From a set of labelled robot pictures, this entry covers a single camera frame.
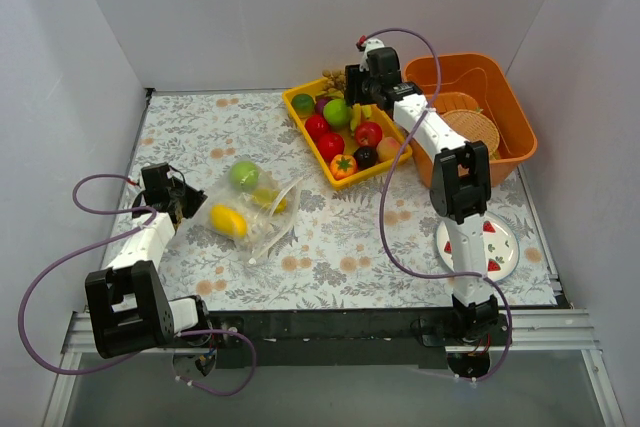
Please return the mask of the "purple fake onion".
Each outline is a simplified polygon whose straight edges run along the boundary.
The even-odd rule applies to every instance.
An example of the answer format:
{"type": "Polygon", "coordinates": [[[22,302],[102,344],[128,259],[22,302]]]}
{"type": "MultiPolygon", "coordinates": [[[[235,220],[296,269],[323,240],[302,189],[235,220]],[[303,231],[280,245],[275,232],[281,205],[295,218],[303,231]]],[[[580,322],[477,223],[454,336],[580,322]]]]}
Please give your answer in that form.
{"type": "Polygon", "coordinates": [[[325,106],[331,101],[329,97],[320,97],[316,100],[314,110],[317,115],[324,115],[325,106]]]}

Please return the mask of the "yellow fake lemon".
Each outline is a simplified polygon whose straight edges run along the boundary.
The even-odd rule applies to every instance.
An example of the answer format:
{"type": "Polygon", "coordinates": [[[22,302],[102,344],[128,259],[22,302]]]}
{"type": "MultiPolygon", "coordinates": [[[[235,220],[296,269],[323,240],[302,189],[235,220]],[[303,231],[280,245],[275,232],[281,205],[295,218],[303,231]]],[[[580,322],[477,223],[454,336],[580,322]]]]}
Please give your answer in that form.
{"type": "Polygon", "coordinates": [[[211,207],[209,221],[214,231],[229,238],[243,239],[248,232],[245,218],[223,204],[211,207]]]}

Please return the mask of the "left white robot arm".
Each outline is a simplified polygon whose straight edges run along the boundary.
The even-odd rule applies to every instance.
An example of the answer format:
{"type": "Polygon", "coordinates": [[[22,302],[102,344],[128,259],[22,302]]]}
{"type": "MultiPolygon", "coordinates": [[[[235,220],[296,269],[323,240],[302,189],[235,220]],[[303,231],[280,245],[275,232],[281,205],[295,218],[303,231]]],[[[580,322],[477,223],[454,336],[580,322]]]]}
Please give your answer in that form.
{"type": "Polygon", "coordinates": [[[131,213],[136,232],[106,268],[85,279],[94,341],[105,359],[165,346],[177,334],[200,347],[213,333],[201,297],[169,300],[158,274],[178,227],[194,217],[207,196],[167,163],[144,167],[141,180],[131,213]]]}

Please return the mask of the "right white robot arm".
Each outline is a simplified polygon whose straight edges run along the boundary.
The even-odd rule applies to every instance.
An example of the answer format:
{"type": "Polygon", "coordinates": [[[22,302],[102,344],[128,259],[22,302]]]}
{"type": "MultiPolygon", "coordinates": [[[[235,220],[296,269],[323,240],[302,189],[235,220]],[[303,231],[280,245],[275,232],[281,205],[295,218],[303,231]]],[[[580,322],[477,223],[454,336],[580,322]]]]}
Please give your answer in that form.
{"type": "Polygon", "coordinates": [[[452,313],[443,330],[464,344],[475,344],[499,317],[483,239],[491,197],[488,149],[455,132],[437,113],[435,99],[402,79],[395,49],[377,38],[361,40],[357,48],[360,63],[345,67],[346,100],[382,108],[408,131],[406,140],[416,141],[431,159],[430,201],[452,249],[452,313]]]}

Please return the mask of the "green fake apple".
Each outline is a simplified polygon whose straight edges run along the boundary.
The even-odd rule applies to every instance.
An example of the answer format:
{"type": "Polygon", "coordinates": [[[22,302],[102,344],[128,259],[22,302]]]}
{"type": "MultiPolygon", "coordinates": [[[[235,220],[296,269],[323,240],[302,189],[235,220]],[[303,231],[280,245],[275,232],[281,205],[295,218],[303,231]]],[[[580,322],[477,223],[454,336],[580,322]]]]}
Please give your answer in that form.
{"type": "Polygon", "coordinates": [[[236,162],[230,169],[230,182],[232,186],[241,192],[253,192],[259,183],[260,170],[251,161],[236,162]]]}
{"type": "Polygon", "coordinates": [[[323,109],[323,117],[333,129],[342,129],[351,120],[351,109],[344,99],[333,99],[323,109]]]}

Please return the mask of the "yellow banana bunch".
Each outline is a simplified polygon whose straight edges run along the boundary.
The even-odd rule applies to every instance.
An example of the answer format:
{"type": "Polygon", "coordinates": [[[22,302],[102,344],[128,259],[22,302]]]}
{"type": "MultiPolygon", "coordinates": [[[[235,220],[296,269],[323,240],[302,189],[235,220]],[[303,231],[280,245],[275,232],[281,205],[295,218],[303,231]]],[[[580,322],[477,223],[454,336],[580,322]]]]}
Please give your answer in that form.
{"type": "Polygon", "coordinates": [[[371,105],[355,104],[351,107],[351,119],[349,122],[349,129],[352,136],[355,135],[356,129],[363,122],[368,121],[372,116],[371,105]]]}

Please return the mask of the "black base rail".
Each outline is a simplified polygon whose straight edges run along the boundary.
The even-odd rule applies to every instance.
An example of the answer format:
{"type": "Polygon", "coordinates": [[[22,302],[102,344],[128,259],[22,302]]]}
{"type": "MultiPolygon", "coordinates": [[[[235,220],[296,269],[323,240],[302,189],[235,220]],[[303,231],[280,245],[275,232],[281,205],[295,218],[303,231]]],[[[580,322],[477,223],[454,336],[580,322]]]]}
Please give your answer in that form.
{"type": "Polygon", "coordinates": [[[218,311],[205,347],[217,367],[414,366],[480,377],[489,350],[509,345],[505,315],[467,322],[451,307],[218,311]]]}

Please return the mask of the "brown fake longan bunch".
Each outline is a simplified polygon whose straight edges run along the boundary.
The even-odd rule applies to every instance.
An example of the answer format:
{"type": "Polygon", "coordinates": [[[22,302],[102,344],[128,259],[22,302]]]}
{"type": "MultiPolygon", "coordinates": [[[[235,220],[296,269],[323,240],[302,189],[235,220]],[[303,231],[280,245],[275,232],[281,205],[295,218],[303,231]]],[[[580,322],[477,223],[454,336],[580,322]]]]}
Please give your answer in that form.
{"type": "Polygon", "coordinates": [[[322,86],[315,98],[344,98],[346,91],[346,74],[343,70],[322,71],[322,86]]]}

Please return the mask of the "red fake apple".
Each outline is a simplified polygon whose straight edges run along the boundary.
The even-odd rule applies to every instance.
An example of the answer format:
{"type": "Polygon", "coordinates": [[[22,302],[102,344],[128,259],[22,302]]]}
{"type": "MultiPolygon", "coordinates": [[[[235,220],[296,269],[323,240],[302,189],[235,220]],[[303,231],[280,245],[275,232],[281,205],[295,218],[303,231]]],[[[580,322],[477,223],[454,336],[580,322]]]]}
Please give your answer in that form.
{"type": "Polygon", "coordinates": [[[381,126],[372,121],[362,122],[354,131],[354,139],[360,147],[376,148],[382,138],[381,126]]]}

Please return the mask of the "fake peach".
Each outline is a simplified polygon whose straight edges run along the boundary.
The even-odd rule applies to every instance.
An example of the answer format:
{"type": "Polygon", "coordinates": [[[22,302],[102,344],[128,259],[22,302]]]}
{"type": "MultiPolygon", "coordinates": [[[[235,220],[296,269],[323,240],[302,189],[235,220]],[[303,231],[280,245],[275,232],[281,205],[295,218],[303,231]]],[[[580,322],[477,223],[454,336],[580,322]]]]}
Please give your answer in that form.
{"type": "Polygon", "coordinates": [[[400,151],[401,144],[393,137],[384,137],[376,146],[380,163],[392,161],[400,151]]]}

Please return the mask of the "watermelon pattern plate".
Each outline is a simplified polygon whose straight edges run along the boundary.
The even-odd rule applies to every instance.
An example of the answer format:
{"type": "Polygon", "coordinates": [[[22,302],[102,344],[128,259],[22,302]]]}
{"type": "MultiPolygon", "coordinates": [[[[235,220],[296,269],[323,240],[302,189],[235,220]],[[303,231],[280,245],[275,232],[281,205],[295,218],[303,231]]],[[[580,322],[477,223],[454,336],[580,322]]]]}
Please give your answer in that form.
{"type": "MultiPolygon", "coordinates": [[[[452,271],[452,248],[443,222],[437,227],[435,241],[440,259],[452,271]]],[[[519,262],[516,235],[502,217],[487,212],[483,221],[483,241],[489,278],[494,282],[504,280],[515,270],[519,262]]]]}

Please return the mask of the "yellow plastic tray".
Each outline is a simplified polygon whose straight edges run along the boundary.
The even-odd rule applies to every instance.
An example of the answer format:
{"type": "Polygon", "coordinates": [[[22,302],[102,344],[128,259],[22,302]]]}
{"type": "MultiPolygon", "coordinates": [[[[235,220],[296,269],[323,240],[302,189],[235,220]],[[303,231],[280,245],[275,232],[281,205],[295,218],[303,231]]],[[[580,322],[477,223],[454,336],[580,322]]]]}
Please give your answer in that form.
{"type": "MultiPolygon", "coordinates": [[[[298,115],[298,112],[296,111],[293,105],[293,99],[296,95],[303,95],[303,94],[309,95],[315,100],[316,97],[320,94],[322,88],[324,88],[326,84],[326,80],[327,79],[325,78],[320,78],[310,83],[286,90],[282,94],[282,98],[284,100],[285,106],[287,108],[287,111],[290,117],[292,118],[292,120],[294,121],[298,129],[301,131],[304,140],[308,144],[309,149],[311,150],[312,154],[315,156],[317,162],[319,163],[319,166],[322,169],[326,179],[335,190],[341,190],[351,185],[355,185],[358,182],[362,182],[371,177],[387,172],[391,168],[393,158],[391,158],[390,160],[386,160],[384,162],[378,161],[374,166],[364,170],[361,170],[358,168],[358,172],[355,172],[353,173],[353,175],[350,175],[343,179],[336,179],[333,176],[329,168],[330,163],[328,160],[325,160],[325,158],[323,157],[323,153],[325,151],[333,152],[335,150],[335,153],[337,155],[338,153],[337,150],[336,149],[327,150],[327,148],[323,148],[319,150],[317,148],[317,142],[315,142],[315,138],[309,134],[309,132],[305,127],[306,121],[312,116],[300,117],[300,115],[298,115]]],[[[396,141],[399,141],[399,143],[402,144],[405,140],[405,137],[402,135],[400,130],[394,125],[394,123],[389,118],[389,116],[375,105],[371,106],[371,108],[372,108],[371,119],[374,123],[378,124],[381,127],[382,133],[384,134],[383,138],[390,137],[395,139],[396,141]]],[[[329,140],[332,140],[332,141],[337,140],[336,136],[339,136],[342,139],[342,141],[338,141],[337,144],[334,142],[334,144],[336,144],[336,148],[337,148],[344,143],[344,148],[342,152],[344,155],[353,154],[356,151],[356,148],[360,147],[357,144],[356,140],[351,137],[348,126],[336,132],[330,129],[330,131],[328,131],[327,133],[331,134],[330,135],[331,139],[329,140]]],[[[402,152],[401,156],[399,157],[398,165],[402,165],[403,163],[407,162],[410,159],[411,155],[412,155],[412,148],[411,146],[408,145],[402,152]]]]}

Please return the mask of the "yellow green fake starfruit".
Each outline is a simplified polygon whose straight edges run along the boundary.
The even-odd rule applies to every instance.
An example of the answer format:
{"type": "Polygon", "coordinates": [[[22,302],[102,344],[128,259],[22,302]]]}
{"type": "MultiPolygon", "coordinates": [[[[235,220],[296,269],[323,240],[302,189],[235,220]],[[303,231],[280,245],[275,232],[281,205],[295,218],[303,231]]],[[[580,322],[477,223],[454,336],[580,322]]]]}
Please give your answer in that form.
{"type": "MultiPolygon", "coordinates": [[[[278,192],[266,189],[258,188],[252,193],[252,201],[261,209],[269,210],[278,196],[278,192]]],[[[276,214],[282,213],[287,208],[287,200],[282,198],[275,208],[276,214]]]]}

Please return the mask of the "clear zip top bag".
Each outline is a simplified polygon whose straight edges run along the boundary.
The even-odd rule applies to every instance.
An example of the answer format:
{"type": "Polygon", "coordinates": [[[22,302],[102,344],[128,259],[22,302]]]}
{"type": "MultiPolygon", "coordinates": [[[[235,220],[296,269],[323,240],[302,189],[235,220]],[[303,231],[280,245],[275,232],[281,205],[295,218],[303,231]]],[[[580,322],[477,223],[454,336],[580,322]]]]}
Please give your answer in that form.
{"type": "Polygon", "coordinates": [[[256,265],[261,262],[267,256],[269,250],[293,229],[300,205],[302,182],[300,178],[279,182],[257,163],[253,163],[260,170],[259,183],[256,189],[266,188],[278,192],[278,196],[269,210],[261,209],[252,201],[252,193],[256,189],[253,192],[245,193],[236,190],[232,186],[229,173],[233,164],[226,173],[205,191],[207,200],[194,217],[196,225],[211,234],[232,241],[239,252],[240,259],[248,265],[256,265]],[[282,213],[276,214],[274,210],[282,198],[287,200],[287,208],[282,213]],[[229,238],[213,230],[209,221],[209,211],[215,204],[223,204],[245,218],[248,232],[243,239],[229,238]]]}

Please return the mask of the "dark fake plum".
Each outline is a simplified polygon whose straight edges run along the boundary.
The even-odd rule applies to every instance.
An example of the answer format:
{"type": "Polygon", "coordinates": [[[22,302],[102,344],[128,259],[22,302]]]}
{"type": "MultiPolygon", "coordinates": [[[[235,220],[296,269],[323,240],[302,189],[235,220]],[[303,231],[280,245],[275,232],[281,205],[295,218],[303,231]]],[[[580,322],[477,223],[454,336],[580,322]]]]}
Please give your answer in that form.
{"type": "Polygon", "coordinates": [[[354,153],[353,158],[359,171],[375,166],[378,162],[378,154],[374,147],[361,146],[354,153]]]}

